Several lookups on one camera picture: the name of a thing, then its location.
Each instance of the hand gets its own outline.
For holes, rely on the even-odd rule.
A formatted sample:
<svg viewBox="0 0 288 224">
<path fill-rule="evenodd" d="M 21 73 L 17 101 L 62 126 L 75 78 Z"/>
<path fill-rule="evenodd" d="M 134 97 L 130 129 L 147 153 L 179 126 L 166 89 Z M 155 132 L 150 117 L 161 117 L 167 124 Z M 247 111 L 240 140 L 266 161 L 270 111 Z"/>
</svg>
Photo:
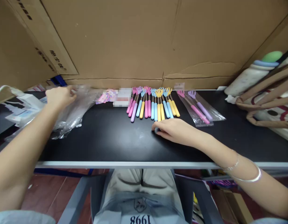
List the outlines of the hand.
<svg viewBox="0 0 288 224">
<path fill-rule="evenodd" d="M 71 91 L 72 86 L 57 87 L 45 92 L 47 105 L 52 108 L 63 110 L 66 106 L 75 101 L 76 95 Z"/>
<path fill-rule="evenodd" d="M 152 125 L 152 130 L 154 131 L 155 128 L 160 129 L 156 133 L 157 135 L 172 142 L 197 149 L 200 149 L 210 136 L 178 118 L 162 120 L 160 122 L 156 121 Z"/>
</svg>

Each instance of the green bottle cap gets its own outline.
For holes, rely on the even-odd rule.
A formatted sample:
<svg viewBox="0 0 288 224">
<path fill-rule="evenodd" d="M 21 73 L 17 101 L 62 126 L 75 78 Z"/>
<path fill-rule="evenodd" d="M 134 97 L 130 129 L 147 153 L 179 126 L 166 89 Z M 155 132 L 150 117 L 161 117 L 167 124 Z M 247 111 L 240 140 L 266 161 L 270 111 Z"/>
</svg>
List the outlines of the green bottle cap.
<svg viewBox="0 0 288 224">
<path fill-rule="evenodd" d="M 263 62 L 276 62 L 282 57 L 283 53 L 280 51 L 272 51 L 268 54 L 266 54 L 261 61 Z"/>
</svg>

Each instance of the gray table edge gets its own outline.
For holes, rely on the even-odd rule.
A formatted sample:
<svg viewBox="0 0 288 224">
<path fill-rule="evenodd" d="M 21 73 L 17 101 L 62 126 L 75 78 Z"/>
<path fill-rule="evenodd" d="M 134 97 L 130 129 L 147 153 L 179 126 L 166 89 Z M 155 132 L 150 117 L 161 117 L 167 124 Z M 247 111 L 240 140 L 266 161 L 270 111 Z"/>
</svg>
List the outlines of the gray table edge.
<svg viewBox="0 0 288 224">
<path fill-rule="evenodd" d="M 287 170 L 288 162 L 255 162 L 264 170 Z M 39 161 L 36 168 L 158 168 L 158 169 L 218 169 L 213 162 L 114 162 L 114 161 Z"/>
</svg>

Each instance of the bracelet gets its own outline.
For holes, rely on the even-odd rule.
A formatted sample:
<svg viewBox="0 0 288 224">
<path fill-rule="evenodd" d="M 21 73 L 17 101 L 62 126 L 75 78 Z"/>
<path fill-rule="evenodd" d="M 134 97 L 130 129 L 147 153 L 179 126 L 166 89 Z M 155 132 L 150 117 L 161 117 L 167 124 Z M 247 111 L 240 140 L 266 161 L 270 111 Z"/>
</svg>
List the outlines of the bracelet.
<svg viewBox="0 0 288 224">
<path fill-rule="evenodd" d="M 223 168 L 223 167 L 222 167 L 223 171 L 231 171 L 233 168 L 237 167 L 237 165 L 238 165 L 238 163 L 239 163 L 239 156 L 238 156 L 238 153 L 236 153 L 236 155 L 237 155 L 237 161 L 236 161 L 235 165 L 232 166 L 232 167 L 226 167 L 226 168 Z"/>
<path fill-rule="evenodd" d="M 229 171 L 231 171 L 233 168 L 235 168 L 235 167 L 238 166 L 238 164 L 239 164 L 239 156 L 238 156 L 238 153 L 236 153 L 236 154 L 237 154 L 237 161 L 236 161 L 235 165 L 232 166 L 232 167 L 226 167 L 226 168 L 223 168 L 223 167 L 222 167 L 223 171 L 229 172 Z M 251 180 L 243 180 L 243 179 L 234 177 L 234 176 L 232 176 L 232 175 L 230 175 L 230 174 L 228 173 L 229 176 L 232 177 L 232 178 L 234 178 L 234 179 L 236 179 L 236 180 L 240 180 L 240 181 L 243 181 L 243 182 L 256 182 L 256 181 L 258 181 L 258 180 L 261 178 L 261 176 L 262 176 L 261 170 L 260 170 L 260 168 L 259 168 L 253 161 L 251 161 L 251 162 L 252 162 L 252 163 L 255 165 L 255 167 L 257 167 L 257 169 L 258 169 L 258 175 L 257 175 L 256 178 L 251 179 Z"/>
<path fill-rule="evenodd" d="M 234 179 L 243 181 L 243 182 L 250 182 L 250 183 L 251 183 L 251 182 L 256 182 L 256 181 L 260 180 L 260 178 L 261 178 L 261 176 L 262 176 L 262 173 L 261 173 L 261 169 L 259 168 L 259 166 L 257 166 L 255 163 L 254 163 L 254 165 L 255 165 L 255 167 L 257 167 L 257 169 L 258 169 L 258 175 L 257 175 L 257 177 L 254 178 L 254 179 L 251 179 L 251 180 L 243 180 L 243 179 L 239 179 L 239 178 L 237 178 L 237 177 L 234 177 L 234 176 L 232 176 L 232 175 L 229 175 L 229 176 L 232 177 L 232 178 L 234 178 Z"/>
</svg>

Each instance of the red floor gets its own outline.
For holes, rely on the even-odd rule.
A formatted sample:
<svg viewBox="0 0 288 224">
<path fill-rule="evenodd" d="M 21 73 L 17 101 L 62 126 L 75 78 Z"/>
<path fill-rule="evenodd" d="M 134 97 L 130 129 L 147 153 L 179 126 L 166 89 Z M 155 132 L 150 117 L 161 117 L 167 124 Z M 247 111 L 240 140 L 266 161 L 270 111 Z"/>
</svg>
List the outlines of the red floor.
<svg viewBox="0 0 288 224">
<path fill-rule="evenodd" d="M 70 172 L 88 174 L 89 169 L 64 169 Z M 107 173 L 108 169 L 94 169 L 92 175 Z M 50 215 L 59 221 L 79 178 L 50 175 L 34 175 L 22 204 L 23 210 L 33 210 Z M 78 223 L 91 222 L 90 193 L 88 194 Z"/>
<path fill-rule="evenodd" d="M 64 170 L 82 174 L 88 174 L 89 172 L 89 169 Z M 92 175 L 107 172 L 109 172 L 108 169 L 94 169 Z M 175 173 L 193 178 L 201 177 L 201 170 L 175 170 Z M 27 190 L 25 195 L 22 209 L 48 214 L 58 222 L 79 180 L 79 178 L 73 177 L 34 175 L 30 182 L 32 186 Z M 232 191 L 241 193 L 254 220 L 269 216 L 269 214 L 257 205 L 246 193 L 238 191 L 236 188 Z M 86 198 L 78 223 L 91 223 L 90 193 Z"/>
</svg>

